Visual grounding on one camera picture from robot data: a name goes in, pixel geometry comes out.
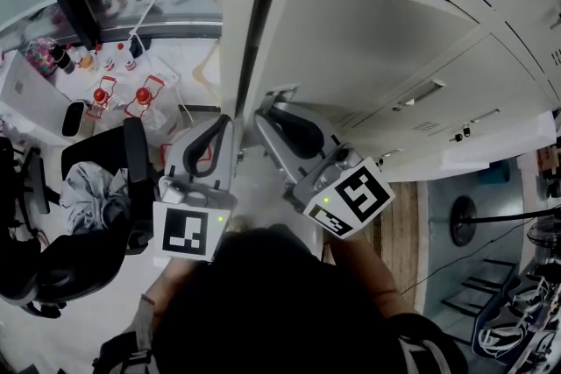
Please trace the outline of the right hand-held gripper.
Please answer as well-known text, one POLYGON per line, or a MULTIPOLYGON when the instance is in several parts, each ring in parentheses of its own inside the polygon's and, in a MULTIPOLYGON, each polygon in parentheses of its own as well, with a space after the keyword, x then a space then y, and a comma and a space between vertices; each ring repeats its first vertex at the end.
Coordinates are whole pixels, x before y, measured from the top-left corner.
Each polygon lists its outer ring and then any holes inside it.
POLYGON ((284 177, 283 199, 333 236, 356 234, 395 198, 377 163, 315 111, 275 102, 254 112, 254 129, 284 177))

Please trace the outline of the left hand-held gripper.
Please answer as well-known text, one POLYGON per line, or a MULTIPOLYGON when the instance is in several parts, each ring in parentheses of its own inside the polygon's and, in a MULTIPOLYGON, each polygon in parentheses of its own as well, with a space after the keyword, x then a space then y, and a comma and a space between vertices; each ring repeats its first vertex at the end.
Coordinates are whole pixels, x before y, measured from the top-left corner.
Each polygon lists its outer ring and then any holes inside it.
POLYGON ((227 115, 185 131, 166 152, 153 232, 160 255, 210 261, 237 200, 231 193, 234 123, 227 115))

